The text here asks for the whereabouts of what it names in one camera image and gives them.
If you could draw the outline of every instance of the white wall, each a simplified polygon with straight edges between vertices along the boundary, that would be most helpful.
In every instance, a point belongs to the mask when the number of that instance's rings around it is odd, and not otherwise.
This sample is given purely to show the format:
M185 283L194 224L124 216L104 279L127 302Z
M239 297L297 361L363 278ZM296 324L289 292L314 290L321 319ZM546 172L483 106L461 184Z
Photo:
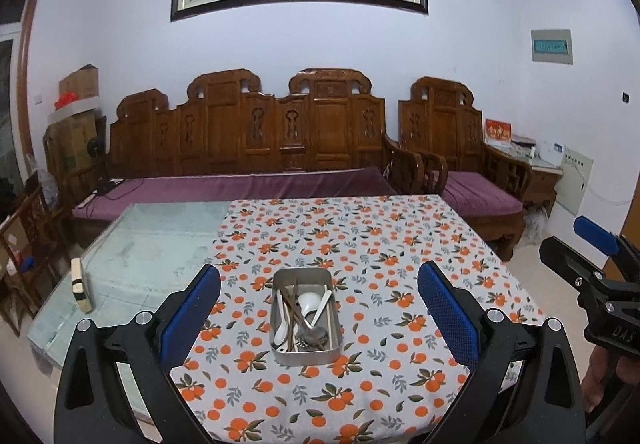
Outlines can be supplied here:
M574 65L532 62L530 31L571 29ZM610 201L630 201L640 167L640 26L629 0L522 0L525 45L519 124L524 135L559 141L594 159L590 187ZM622 103L622 93L630 103ZM628 205L587 191L579 214L619 232ZM573 234L560 205L549 231L590 257L605 258Z
M84 26L84 0L38 0L27 71L28 110L33 151L44 164L42 136L47 128L47 115L58 99L58 82L81 68L90 37ZM41 104L34 97L42 96Z
M289 79L310 66L355 68L370 77L373 93L386 98L392 137L396 101L408 98L423 75L463 81L488 117L517 116L518 0L430 0L429 16L330 2L268 4L176 23L170 23L171 0L82 1L91 32L76 48L84 57L65 59L68 70L56 65L48 75L57 81L86 62L98 66L110 122L117 103L137 91L155 87L180 104L198 75L248 68L263 91L284 96ZM42 0L36 24L49 27L44 16L60 14L63 5L69 1ZM43 61L33 56L30 65L40 69ZM42 144L37 124L32 131L34 143Z

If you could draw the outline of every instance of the stainless steel container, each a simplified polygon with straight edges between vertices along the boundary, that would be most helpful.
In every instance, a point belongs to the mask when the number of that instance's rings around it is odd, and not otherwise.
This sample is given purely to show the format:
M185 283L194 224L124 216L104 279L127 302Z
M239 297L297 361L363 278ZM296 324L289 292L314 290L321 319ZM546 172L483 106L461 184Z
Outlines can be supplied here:
M324 294L324 286L333 290L326 310L318 319L317 325L324 327L327 332L331 333L330 344L326 347L331 350L314 350L311 352L278 352L273 347L273 339L275 332L280 326L280 312L278 311L278 301L276 300L276 290L278 286L286 287L289 295L292 296L293 284L298 284L298 296L303 292L315 292L321 297ZM273 275L273 288L271 290L271 327L269 330L269 342L271 351L277 363L284 366L318 366L320 364L333 363L340 357L342 351L342 332L340 330L340 321L338 321L338 311L335 307L335 290L332 283L331 273L322 267L286 267L277 271ZM331 323L331 331L327 326L327 319Z

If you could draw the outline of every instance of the human hand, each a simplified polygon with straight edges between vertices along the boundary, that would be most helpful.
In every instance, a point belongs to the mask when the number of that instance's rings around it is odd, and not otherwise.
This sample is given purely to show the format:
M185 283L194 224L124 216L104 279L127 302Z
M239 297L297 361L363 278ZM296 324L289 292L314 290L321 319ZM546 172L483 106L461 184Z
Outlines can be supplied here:
M607 370L615 367L622 382L636 385L640 382L640 362L626 357L618 357L602 347L593 348L589 358L589 369L582 379L582 401L584 411L591 413L602 401L606 384Z

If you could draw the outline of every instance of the purple seat cushion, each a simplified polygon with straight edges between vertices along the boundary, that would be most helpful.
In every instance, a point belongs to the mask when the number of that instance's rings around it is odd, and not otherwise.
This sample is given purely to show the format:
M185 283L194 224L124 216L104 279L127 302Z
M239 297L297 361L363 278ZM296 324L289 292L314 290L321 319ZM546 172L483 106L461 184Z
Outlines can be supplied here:
M128 205L260 199L375 197L396 192L377 168L314 173L158 177L121 183L106 197L76 207L76 218L113 221Z
M442 198L463 218L515 215L522 203L480 173L450 171Z

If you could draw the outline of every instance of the tile floor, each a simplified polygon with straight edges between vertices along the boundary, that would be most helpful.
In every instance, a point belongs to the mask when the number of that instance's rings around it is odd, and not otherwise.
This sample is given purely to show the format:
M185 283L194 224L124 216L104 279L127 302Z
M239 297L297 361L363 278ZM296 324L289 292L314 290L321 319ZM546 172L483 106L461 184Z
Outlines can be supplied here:
M577 292L540 263L536 246L516 249L508 267L545 315L557 317L564 323L578 372L583 376L593 345L582 337L587 321L584 311L576 304ZM9 326L0 321L0 380L36 435L44 444L52 444L60 372L54 370L51 377L46 377L36 368L26 337L30 323L29 318L23 320L22 334L16 340ZM141 426L147 437L159 442L155 427L144 423Z

